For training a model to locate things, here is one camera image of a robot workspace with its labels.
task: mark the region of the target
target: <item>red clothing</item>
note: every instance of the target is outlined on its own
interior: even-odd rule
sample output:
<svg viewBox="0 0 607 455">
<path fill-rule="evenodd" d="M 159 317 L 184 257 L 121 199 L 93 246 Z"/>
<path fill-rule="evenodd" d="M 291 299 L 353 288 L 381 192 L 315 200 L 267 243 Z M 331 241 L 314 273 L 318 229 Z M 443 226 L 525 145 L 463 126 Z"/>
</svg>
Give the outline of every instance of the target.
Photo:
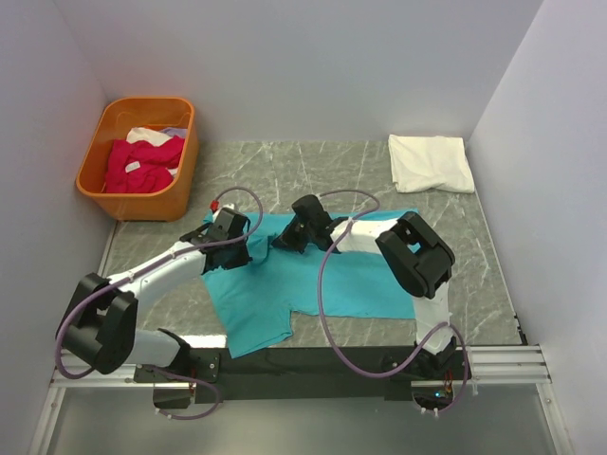
<svg viewBox="0 0 607 455">
<path fill-rule="evenodd" d="M 145 140 L 129 144 L 116 139 L 107 161 L 105 192 L 145 193 L 166 188 L 173 182 L 169 169 L 179 166 L 184 143 L 181 137 L 172 137 L 158 147 Z"/>
</svg>

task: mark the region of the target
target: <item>cable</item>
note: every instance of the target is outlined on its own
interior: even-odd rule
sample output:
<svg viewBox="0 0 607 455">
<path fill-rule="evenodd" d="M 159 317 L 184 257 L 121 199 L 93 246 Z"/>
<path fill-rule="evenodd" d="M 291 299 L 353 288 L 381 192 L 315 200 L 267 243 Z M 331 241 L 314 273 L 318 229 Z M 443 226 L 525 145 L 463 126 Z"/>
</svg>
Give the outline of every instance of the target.
<svg viewBox="0 0 607 455">
<path fill-rule="evenodd" d="M 411 362 L 413 362 L 415 357 L 423 349 L 424 345 L 428 342 L 428 340 L 432 337 L 432 335 L 434 335 L 436 332 L 438 332 L 443 327 L 450 327 L 453 330 L 453 332 L 455 333 L 455 335 L 457 336 L 457 338 L 459 339 L 459 342 L 462 346 L 462 354 L 464 356 L 464 380 L 462 381 L 462 390 L 459 393 L 457 393 L 457 395 L 455 395 L 455 397 L 453 397 L 453 401 L 448 406 L 444 407 L 439 412 L 444 412 L 446 410 L 451 409 L 452 406 L 455 405 L 455 403 L 457 403 L 461 399 L 461 395 L 464 393 L 464 390 L 466 389 L 466 384 L 468 383 L 468 374 L 469 374 L 469 359 L 468 359 L 468 352 L 466 351 L 466 343 L 464 341 L 464 338 L 462 337 L 462 334 L 453 325 L 449 324 L 448 322 L 441 322 L 440 324 L 436 325 L 434 328 L 432 328 L 426 334 L 425 337 L 423 337 L 423 339 L 420 341 L 420 343 L 415 347 L 415 349 L 411 352 L 411 354 L 407 357 L 407 359 L 405 359 L 404 362 L 402 362 L 400 365 L 398 365 L 394 369 L 392 369 L 388 372 L 383 372 L 383 373 L 367 372 L 367 371 L 363 370 L 362 368 L 353 364 L 348 359 L 348 357 L 346 357 L 345 354 L 341 351 L 340 347 L 338 346 L 338 344 L 335 342 L 335 339 L 331 335 L 329 326 L 326 321 L 326 315 L 324 314 L 324 305 L 322 303 L 322 274 L 324 273 L 324 268 L 326 267 L 326 263 L 329 260 L 331 253 L 337 248 L 338 244 L 343 240 L 343 238 L 350 233 L 354 223 L 356 223 L 356 221 L 359 218 L 361 218 L 362 216 L 372 213 L 374 211 L 377 211 L 380 207 L 379 200 L 375 196 L 373 196 L 371 193 L 369 193 L 367 191 L 361 191 L 361 190 L 328 191 L 328 192 L 324 192 L 324 193 L 320 194 L 319 197 L 324 197 L 324 196 L 328 196 L 331 194 L 337 194 L 337 193 L 341 193 L 341 192 L 356 192 L 356 193 L 362 194 L 362 195 L 367 196 L 368 198 L 372 199 L 376 203 L 376 206 L 371 209 L 367 209 L 362 212 L 359 212 L 356 215 L 354 215 L 350 220 L 348 220 L 348 222 L 347 222 L 348 225 L 346 226 L 346 229 L 333 242 L 333 244 L 329 248 L 327 248 L 326 252 L 324 253 L 324 256 L 322 257 L 321 268 L 319 269 L 319 277 L 318 277 L 318 283 L 317 283 L 317 300 L 319 303 L 319 316 L 321 319 L 322 329 L 324 330 L 324 334 L 325 334 L 327 340 L 329 341 L 331 348 L 333 348 L 333 351 L 335 351 L 335 354 L 340 358 L 340 360 L 345 364 L 345 366 L 347 366 L 353 372 L 358 373 L 365 377 L 381 379 L 381 378 L 393 376 L 397 373 L 400 373 L 405 368 L 407 368 L 407 366 Z"/>
<path fill-rule="evenodd" d="M 195 245 L 195 246 L 187 246 L 185 248 L 182 248 L 178 251 L 176 251 L 174 254 L 167 254 L 163 257 L 161 257 L 160 259 L 158 259 L 157 261 L 141 268 L 141 270 L 138 270 L 137 272 L 135 272 L 132 276 L 130 277 L 126 277 L 123 278 L 121 280 L 118 280 L 116 282 L 112 282 L 109 285 L 103 287 L 102 289 L 94 292 L 93 294 L 91 294 L 90 296 L 86 297 L 85 299 L 83 299 L 83 301 L 81 301 L 78 305 L 76 305 L 74 307 L 74 309 L 65 317 L 64 321 L 62 322 L 59 331 L 57 333 L 57 342 L 55 344 L 55 365 L 57 366 L 57 370 L 59 370 L 59 373 L 61 373 L 63 376 L 65 376 L 68 379 L 81 379 L 83 377 L 88 376 L 89 374 L 93 373 L 94 369 L 93 368 L 89 368 L 88 370 L 81 372 L 81 373 L 71 373 L 69 372 L 66 368 L 65 365 L 62 361 L 62 356 L 61 356 L 61 350 L 62 350 L 62 345 L 64 344 L 64 338 L 65 338 L 65 334 L 67 333 L 67 330 L 69 329 L 69 326 L 71 325 L 71 323 L 73 322 L 73 320 L 82 312 L 84 311 L 84 308 L 86 308 L 86 306 L 88 306 L 91 302 L 93 302 L 95 299 L 98 299 L 99 297 L 101 297 L 102 295 L 113 291 L 114 289 L 118 289 L 119 287 L 127 284 L 128 282 L 142 276 L 145 275 L 153 270 L 156 270 L 157 268 L 159 268 L 160 266 L 168 263 L 169 261 L 171 261 L 174 258 L 177 258 L 183 254 L 186 253 L 190 253 L 192 251 L 196 251 L 196 250 L 204 250 L 210 246 L 225 246 L 225 245 L 230 245 L 230 244 L 236 244 L 238 242 L 241 242 L 245 239 L 248 238 L 248 236 L 250 236 L 253 232 L 255 232 L 255 230 L 257 230 L 257 228 L 259 227 L 259 225 L 261 225 L 262 223 L 262 219 L 264 217 L 264 208 L 262 206 L 262 202 L 259 199 L 259 197 L 257 196 L 257 194 L 255 194 L 252 190 L 249 190 L 248 188 L 245 187 L 239 187 L 239 186 L 235 186 L 235 187 L 230 187 L 226 190 L 221 191 L 216 197 L 215 197 L 215 201 L 218 201 L 222 196 L 224 196 L 226 193 L 228 192 L 232 192 L 232 191 L 245 191 L 248 194 L 250 194 L 250 196 L 255 200 L 255 203 L 257 204 L 257 207 L 259 209 L 259 218 L 257 219 L 257 223 L 255 223 L 255 226 L 253 226 L 253 228 L 251 228 L 249 231 L 245 232 L 243 235 L 236 237 L 235 239 L 229 239 L 229 240 L 222 240 L 222 241 L 218 241 L 218 242 L 210 242 L 207 244 L 202 244 L 202 245 Z M 176 378 L 178 380 L 184 380 L 186 382 L 195 382 L 196 384 L 200 384 L 203 387 L 207 387 L 209 389 L 211 389 L 212 391 L 215 392 L 215 396 L 216 396 L 216 400 L 215 400 L 215 404 L 206 412 L 203 412 L 202 414 L 198 414 L 197 416 L 174 416 L 173 418 L 175 418 L 176 420 L 192 420 L 195 418 L 200 418 L 200 417 L 204 417 L 205 415 L 209 415 L 211 412 L 213 412 L 217 406 L 219 406 L 219 403 L 221 402 L 221 395 L 219 393 L 219 390 L 213 386 L 212 384 L 209 384 L 205 381 L 201 381 L 200 379 L 195 379 L 195 378 L 188 378 L 185 376 L 179 376 L 177 374 L 173 374 L 170 372 L 166 372 L 162 369 L 160 369 L 159 367 L 155 367 L 153 366 L 153 369 L 156 370 L 157 372 L 166 375 L 167 377 L 173 377 Z"/>
</svg>

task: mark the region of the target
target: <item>black base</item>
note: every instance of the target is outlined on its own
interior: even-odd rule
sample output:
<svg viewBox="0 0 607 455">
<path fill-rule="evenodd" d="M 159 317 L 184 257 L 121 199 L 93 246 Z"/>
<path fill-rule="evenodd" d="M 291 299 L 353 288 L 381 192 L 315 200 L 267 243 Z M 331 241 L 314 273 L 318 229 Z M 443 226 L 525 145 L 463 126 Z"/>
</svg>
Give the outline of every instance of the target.
<svg viewBox="0 0 607 455">
<path fill-rule="evenodd" d="M 363 370 L 381 373 L 393 369 L 395 363 L 400 364 L 413 349 L 413 346 L 357 347 L 342 348 L 342 351 Z M 435 356 L 422 351 L 404 373 L 373 379 L 351 371 L 331 348 L 267 348 L 238 358 L 231 358 L 226 348 L 193 349 L 198 358 L 194 366 L 196 376 L 214 383 L 225 400 L 383 396 L 386 400 L 410 401 L 413 399 L 411 381 L 442 381 L 449 369 L 453 380 L 463 379 L 463 353 L 455 351 L 454 341 L 446 353 L 448 355 Z M 171 382 L 145 369 L 137 370 L 134 379 L 139 383 Z M 181 408 L 174 406 L 178 402 L 176 393 L 183 404 L 186 401 L 189 404 L 187 389 L 180 394 L 177 390 L 158 389 L 156 405 L 164 401 L 161 396 L 166 395 L 166 408 Z M 195 403 L 212 402 L 211 391 L 196 388 Z"/>
</svg>

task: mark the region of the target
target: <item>marble surface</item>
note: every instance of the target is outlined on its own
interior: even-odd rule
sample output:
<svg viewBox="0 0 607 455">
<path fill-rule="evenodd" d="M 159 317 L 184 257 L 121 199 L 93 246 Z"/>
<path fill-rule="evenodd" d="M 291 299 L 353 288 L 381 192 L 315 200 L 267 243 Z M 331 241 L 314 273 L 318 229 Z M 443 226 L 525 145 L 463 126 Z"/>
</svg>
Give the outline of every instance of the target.
<svg viewBox="0 0 607 455">
<path fill-rule="evenodd" d="M 213 197 L 232 185 L 253 189 L 266 211 L 273 213 L 290 213 L 290 204 L 304 194 L 346 188 L 372 192 L 384 209 L 418 208 L 455 253 L 449 293 L 451 320 L 467 342 L 521 344 L 476 194 L 397 193 L 386 142 L 208 144 L 200 151 L 187 214 L 173 223 L 119 223 L 105 273 L 123 271 L 164 251 L 180 235 L 198 227 Z M 236 202 L 242 211 L 256 210 L 242 192 L 227 195 L 222 202 Z M 327 197 L 322 202 L 330 211 L 360 210 L 369 203 L 365 197 L 351 194 Z M 281 346 L 326 345 L 318 318 L 293 313 L 291 323 L 294 335 Z M 183 336 L 225 334 L 201 280 L 191 280 L 169 292 L 138 325 L 150 330 L 163 327 Z M 413 320 L 330 318 L 329 325 L 340 345 L 414 341 Z"/>
</svg>

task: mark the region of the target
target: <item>black joint housing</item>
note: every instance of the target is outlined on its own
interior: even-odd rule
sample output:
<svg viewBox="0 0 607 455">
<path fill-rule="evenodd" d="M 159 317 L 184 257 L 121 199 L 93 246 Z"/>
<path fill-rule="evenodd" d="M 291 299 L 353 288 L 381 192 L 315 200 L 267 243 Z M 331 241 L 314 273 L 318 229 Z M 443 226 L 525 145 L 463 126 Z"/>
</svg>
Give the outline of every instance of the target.
<svg viewBox="0 0 607 455">
<path fill-rule="evenodd" d="M 451 278 L 453 251 L 414 211 L 406 212 L 394 227 L 382 232 L 376 244 L 398 283 L 413 296 L 433 299 L 436 289 Z M 415 244 L 419 249 L 412 252 L 409 245 Z"/>
<path fill-rule="evenodd" d="M 283 233 L 272 242 L 275 247 L 303 253 L 311 242 L 319 250 L 326 251 L 333 244 L 333 229 L 346 219 L 340 217 L 333 220 L 314 194 L 299 198 L 291 207 L 295 216 Z"/>
<path fill-rule="evenodd" d="M 96 273 L 80 280 L 67 306 L 69 313 L 94 292 L 109 285 Z M 62 347 L 102 374 L 117 369 L 131 354 L 135 343 L 138 300 L 131 292 L 113 289 L 96 298 L 74 318 Z"/>
<path fill-rule="evenodd" d="M 245 233 L 245 226 L 249 223 L 250 220 L 243 213 L 224 207 L 219 210 L 212 223 L 206 223 L 198 229 L 188 232 L 179 240 L 190 242 L 192 245 L 203 245 L 236 239 Z M 203 273 L 218 267 L 226 269 L 240 267 L 251 260 L 246 239 L 224 246 L 205 247 L 204 254 L 207 258 Z"/>
</svg>

